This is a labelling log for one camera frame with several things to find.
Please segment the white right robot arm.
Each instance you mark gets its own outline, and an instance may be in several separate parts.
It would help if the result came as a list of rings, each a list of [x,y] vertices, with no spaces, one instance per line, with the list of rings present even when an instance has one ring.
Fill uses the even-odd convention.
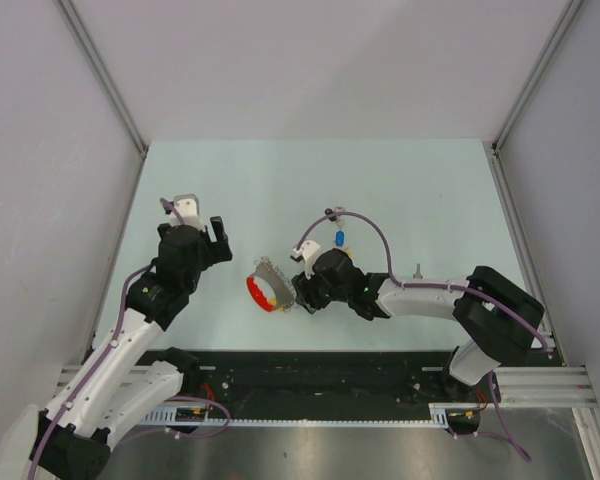
[[[309,313],[338,302],[368,321],[422,316],[460,325],[469,339],[453,350],[440,374],[440,388],[453,401],[466,400],[498,367],[525,360],[542,338],[544,306],[488,266],[458,281],[399,280],[363,272],[337,248],[297,248],[291,257],[303,266],[291,280],[296,302]]]

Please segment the red handled metal keyring holder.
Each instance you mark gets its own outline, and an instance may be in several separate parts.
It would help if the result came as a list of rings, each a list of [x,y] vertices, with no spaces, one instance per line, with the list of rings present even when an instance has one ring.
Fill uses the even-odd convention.
[[[287,312],[295,304],[295,290],[284,273],[268,257],[255,262],[245,280],[254,303],[266,313]]]

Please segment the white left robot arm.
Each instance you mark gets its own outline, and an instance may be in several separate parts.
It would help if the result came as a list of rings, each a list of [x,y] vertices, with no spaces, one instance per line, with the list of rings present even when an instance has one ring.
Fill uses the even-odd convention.
[[[122,385],[130,369],[188,305],[201,274],[233,254],[223,220],[208,226],[178,217],[159,226],[158,254],[124,282],[113,328],[68,385],[39,413],[27,476],[44,469],[60,479],[95,479],[124,436],[172,398],[202,385],[198,359],[170,348],[145,374]]]

